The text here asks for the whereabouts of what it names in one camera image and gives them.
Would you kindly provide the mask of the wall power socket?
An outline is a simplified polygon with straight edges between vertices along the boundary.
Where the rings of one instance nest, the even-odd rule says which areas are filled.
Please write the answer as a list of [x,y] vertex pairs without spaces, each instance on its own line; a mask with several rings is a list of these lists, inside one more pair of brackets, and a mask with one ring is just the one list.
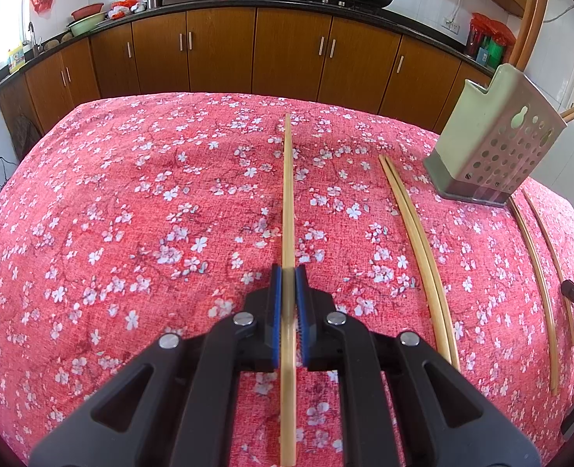
[[453,19],[444,18],[442,22],[443,28],[451,33],[458,35],[460,31],[460,24],[454,21]]

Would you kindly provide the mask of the grey perforated utensil holder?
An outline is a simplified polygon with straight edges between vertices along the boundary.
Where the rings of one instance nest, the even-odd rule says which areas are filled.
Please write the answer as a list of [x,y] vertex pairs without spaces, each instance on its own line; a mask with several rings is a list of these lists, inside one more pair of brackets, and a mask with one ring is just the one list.
[[503,207],[566,126],[523,72],[501,64],[486,88],[465,81],[424,165],[440,196]]

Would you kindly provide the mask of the red bowl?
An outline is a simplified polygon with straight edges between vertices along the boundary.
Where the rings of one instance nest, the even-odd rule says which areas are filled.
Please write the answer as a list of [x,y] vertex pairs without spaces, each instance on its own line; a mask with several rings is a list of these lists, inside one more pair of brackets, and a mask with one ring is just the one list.
[[71,16],[74,20],[84,19],[86,17],[99,14],[102,11],[102,3],[93,3],[89,5],[85,5],[77,9],[76,11],[72,11]]

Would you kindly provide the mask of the green container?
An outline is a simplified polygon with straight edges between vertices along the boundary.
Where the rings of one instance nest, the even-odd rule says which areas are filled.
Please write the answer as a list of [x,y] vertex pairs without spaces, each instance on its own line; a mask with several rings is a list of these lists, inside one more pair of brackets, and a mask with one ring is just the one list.
[[492,37],[487,45],[487,62],[486,64],[490,68],[497,68],[497,66],[501,63],[503,53],[506,49],[506,45],[504,41],[499,40],[498,38]]

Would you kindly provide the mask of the green basin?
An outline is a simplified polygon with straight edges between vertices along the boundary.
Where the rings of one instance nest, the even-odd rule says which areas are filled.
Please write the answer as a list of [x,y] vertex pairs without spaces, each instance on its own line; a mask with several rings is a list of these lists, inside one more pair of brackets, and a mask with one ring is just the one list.
[[92,31],[93,28],[96,28],[98,24],[105,21],[106,16],[106,13],[101,12],[75,20],[68,25],[68,29],[73,37],[84,35],[85,33]]

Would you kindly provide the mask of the brown lower kitchen cabinets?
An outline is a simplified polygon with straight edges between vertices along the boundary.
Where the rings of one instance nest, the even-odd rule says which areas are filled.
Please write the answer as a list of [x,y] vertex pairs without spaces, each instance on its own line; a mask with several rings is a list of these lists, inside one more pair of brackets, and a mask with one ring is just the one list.
[[441,131],[467,81],[492,75],[410,31],[313,11],[213,7],[120,23],[62,44],[0,82],[19,156],[85,102],[170,92],[320,101]]

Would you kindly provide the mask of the black countertop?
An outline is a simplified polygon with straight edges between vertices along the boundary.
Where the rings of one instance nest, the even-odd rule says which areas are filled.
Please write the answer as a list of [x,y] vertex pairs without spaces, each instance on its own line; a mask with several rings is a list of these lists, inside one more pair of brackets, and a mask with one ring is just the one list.
[[410,19],[389,10],[364,11],[352,9],[349,6],[340,6],[339,0],[329,0],[327,3],[323,3],[321,0],[198,0],[165,5],[157,7],[157,9],[131,14],[121,19],[103,21],[101,24],[98,24],[96,28],[93,28],[93,30],[59,44],[59,46],[40,54],[36,58],[29,58],[29,60],[26,61],[26,64],[15,73],[11,73],[10,68],[4,64],[0,67],[0,90],[3,86],[15,80],[18,76],[29,71],[30,68],[35,67],[39,62],[62,51],[65,47],[70,46],[79,40],[108,31],[111,28],[116,28],[118,25],[131,24],[142,19],[163,15],[195,10],[229,9],[229,7],[252,7],[253,9],[262,9],[263,7],[266,7],[266,9],[308,12],[340,17],[358,23],[372,25],[376,28],[382,28],[382,30],[416,38],[429,46],[435,46],[436,49],[441,49],[441,51],[467,62],[471,67],[476,68],[488,77],[494,75],[494,70],[492,68],[483,67],[483,65],[479,64],[471,56],[463,53],[464,45],[462,43],[451,39],[447,35],[444,35],[417,20]]

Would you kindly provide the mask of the red plastic bag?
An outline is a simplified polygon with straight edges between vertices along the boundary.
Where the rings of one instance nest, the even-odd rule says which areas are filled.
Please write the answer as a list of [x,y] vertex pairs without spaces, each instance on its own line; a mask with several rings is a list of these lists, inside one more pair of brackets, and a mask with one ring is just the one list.
[[506,46],[513,46],[516,43],[516,36],[504,23],[490,19],[481,13],[472,14],[471,27],[483,36],[503,38]]

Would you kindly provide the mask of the red white cloth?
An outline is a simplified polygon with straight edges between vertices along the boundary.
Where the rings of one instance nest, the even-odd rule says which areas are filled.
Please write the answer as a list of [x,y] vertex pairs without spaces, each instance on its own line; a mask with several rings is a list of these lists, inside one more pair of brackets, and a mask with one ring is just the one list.
[[121,19],[130,14],[143,12],[144,10],[146,10],[146,4],[144,0],[114,1],[111,4],[111,8],[108,12],[108,18],[110,20]]

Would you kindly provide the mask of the red floral tablecloth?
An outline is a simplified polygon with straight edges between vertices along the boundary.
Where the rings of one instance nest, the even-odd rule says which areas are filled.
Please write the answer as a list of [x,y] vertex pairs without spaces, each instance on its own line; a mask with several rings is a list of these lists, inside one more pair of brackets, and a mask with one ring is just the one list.
[[166,94],[77,107],[0,193],[0,434],[19,458],[159,335],[241,309],[281,257],[283,133],[291,119],[296,258],[373,331],[434,340],[421,278],[379,162],[399,173],[441,275],[460,371],[538,448],[561,447],[574,392],[574,209],[535,180],[515,201],[552,302],[544,313],[506,209],[440,197],[435,134],[313,102]]

